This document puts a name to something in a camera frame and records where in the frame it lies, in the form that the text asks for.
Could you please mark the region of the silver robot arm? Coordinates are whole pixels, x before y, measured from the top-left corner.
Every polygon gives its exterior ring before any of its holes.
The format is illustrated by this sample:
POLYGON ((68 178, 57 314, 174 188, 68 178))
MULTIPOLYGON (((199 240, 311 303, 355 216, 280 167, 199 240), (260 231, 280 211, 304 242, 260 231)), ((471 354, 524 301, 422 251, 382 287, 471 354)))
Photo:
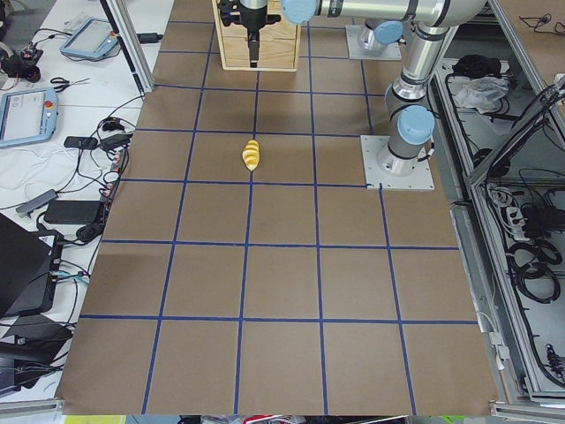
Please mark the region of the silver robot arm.
POLYGON ((403 23, 398 20, 366 19, 361 35, 364 49, 377 50, 398 42, 403 36, 403 23))
POLYGON ((413 172, 418 154, 432 136, 434 116, 421 102, 450 44, 448 35, 475 17, 483 5, 482 1, 282 1, 282 12, 270 14, 267 1, 218 1, 216 10, 224 26, 246 29, 252 68, 259 61, 260 30, 282 19, 299 26, 314 16, 412 21, 415 32, 408 57, 386 94, 394 129, 388 144, 377 154, 380 168, 400 178, 413 172))

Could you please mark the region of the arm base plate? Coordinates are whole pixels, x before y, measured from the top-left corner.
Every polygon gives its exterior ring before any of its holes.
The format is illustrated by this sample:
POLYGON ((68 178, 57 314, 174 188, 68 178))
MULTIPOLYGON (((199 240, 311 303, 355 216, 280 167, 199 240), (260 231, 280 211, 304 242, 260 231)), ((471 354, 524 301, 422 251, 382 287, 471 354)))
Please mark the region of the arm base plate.
POLYGON ((432 191, 433 176, 426 149, 421 147, 416 158, 404 160, 388 149, 388 136, 360 137, 365 186, 369 190, 432 191))
POLYGON ((398 42, 382 44, 376 41, 373 30, 366 26, 348 25, 346 41, 349 59, 401 61, 402 54, 398 42))

